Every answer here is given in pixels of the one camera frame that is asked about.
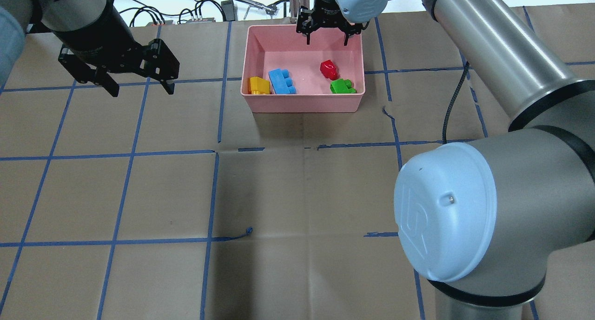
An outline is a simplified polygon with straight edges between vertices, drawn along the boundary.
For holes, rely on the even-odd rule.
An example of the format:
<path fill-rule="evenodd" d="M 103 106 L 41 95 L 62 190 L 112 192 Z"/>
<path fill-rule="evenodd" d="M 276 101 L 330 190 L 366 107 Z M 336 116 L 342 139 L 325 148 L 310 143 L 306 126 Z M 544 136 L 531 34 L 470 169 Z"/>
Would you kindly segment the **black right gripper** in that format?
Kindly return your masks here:
<path fill-rule="evenodd" d="M 306 37 L 306 44 L 311 44 L 311 34 L 321 28 L 335 28 L 344 33 L 344 46 L 352 36 L 363 31 L 362 23 L 349 23 L 344 17 L 336 0 L 314 0 L 310 11 L 302 8 L 296 22 L 296 32 Z"/>

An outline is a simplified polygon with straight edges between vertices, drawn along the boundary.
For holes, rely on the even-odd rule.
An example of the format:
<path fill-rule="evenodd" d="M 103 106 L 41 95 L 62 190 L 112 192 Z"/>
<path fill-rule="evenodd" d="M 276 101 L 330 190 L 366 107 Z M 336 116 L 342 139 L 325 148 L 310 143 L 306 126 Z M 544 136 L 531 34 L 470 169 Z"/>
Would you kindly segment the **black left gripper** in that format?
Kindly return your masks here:
<path fill-rule="evenodd" d="M 42 22 L 67 47 L 61 48 L 58 61 L 78 83 L 91 82 L 116 98 L 119 85 L 106 69 L 127 73 L 141 65 L 140 75 L 174 94 L 179 60 L 162 39 L 151 40 L 142 48 L 113 0 L 54 0 Z"/>

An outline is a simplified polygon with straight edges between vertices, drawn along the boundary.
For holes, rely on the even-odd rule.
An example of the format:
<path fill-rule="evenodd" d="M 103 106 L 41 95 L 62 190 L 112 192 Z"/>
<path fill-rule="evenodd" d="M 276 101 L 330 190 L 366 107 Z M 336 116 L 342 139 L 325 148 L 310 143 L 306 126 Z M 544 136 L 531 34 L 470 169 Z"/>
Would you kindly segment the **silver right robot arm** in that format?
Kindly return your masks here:
<path fill-rule="evenodd" d="M 389 0 L 314 0 L 297 32 L 346 37 Z M 594 239 L 594 81 L 503 0 L 422 0 L 511 118 L 505 135 L 416 155 L 394 190 L 399 241 L 436 289 L 438 320 L 519 320 L 548 257 Z"/>

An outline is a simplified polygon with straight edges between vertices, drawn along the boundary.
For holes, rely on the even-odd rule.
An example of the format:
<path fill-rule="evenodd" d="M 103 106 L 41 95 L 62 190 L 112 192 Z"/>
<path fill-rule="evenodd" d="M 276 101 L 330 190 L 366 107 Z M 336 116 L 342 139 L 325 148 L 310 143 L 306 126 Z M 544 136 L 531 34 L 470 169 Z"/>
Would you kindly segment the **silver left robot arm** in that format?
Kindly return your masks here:
<path fill-rule="evenodd" d="M 163 40 L 138 43 L 114 0 L 0 0 L 1 83 L 21 56 L 28 25 L 42 23 L 62 42 L 60 64 L 78 83 L 119 95 L 113 74 L 133 73 L 174 93 L 180 62 Z"/>

